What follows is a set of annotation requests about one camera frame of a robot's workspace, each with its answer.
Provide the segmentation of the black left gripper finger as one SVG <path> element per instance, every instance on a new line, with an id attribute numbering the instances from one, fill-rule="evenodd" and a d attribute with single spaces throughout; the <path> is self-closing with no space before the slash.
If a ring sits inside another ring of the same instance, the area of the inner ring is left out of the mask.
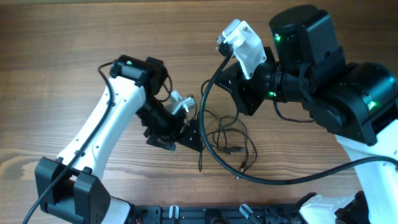
<path id="1" fill-rule="evenodd" d="M 194 151 L 203 152 L 199 121 L 197 119 L 191 120 L 184 126 L 178 143 Z"/>
<path id="2" fill-rule="evenodd" d="M 151 145 L 151 146 L 154 146 L 154 147 L 159 147 L 159 148 L 162 148 L 162 149 L 166 149 L 168 151 L 176 150 L 176 146 L 175 146 L 174 142 L 165 142 L 158 136 L 149 136 L 147 138 L 146 143 L 148 145 Z"/>

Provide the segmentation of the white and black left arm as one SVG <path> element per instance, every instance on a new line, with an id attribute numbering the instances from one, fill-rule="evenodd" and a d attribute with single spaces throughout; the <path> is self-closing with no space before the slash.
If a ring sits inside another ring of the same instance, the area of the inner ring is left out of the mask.
<path id="1" fill-rule="evenodd" d="M 109 63 L 106 88 L 74 140 L 56 159 L 43 157 L 35 167 L 38 200 L 34 208 L 70 223 L 140 223 L 135 206 L 113 197 L 101 179 L 109 156 L 129 120 L 137 116 L 148 145 L 174 151 L 183 145 L 203 149 L 198 121 L 187 120 L 195 100 L 170 91 L 157 94 L 169 78 L 163 61 L 127 55 Z"/>

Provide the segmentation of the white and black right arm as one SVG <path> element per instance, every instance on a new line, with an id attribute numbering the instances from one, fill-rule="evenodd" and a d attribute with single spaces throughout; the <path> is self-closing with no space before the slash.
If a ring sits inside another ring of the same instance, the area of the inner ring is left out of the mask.
<path id="1" fill-rule="evenodd" d="M 301 5 L 274 16 L 275 49 L 247 24 L 233 20 L 218 36 L 221 54 L 236 63 L 215 83 L 240 113 L 252 115 L 264 100 L 299 102 L 311 122 L 332 133 L 361 184 L 346 197 L 308 194 L 295 223 L 397 222 L 397 78 L 378 63 L 347 63 L 329 13 Z"/>

